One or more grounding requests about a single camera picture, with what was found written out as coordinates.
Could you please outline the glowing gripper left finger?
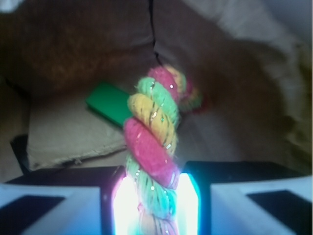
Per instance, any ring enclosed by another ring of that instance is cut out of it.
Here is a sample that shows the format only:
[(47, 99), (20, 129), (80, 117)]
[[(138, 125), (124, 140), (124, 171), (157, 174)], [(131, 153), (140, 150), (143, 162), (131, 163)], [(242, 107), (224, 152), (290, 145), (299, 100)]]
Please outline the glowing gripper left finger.
[(49, 168), (0, 186), (3, 235), (134, 235), (122, 166)]

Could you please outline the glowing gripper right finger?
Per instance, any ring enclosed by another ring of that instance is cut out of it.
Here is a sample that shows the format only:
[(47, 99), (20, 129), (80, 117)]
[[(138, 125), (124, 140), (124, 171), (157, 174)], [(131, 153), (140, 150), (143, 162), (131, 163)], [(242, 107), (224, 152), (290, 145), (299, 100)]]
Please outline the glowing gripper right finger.
[(182, 235), (310, 235), (313, 183), (271, 162), (188, 161), (178, 187)]

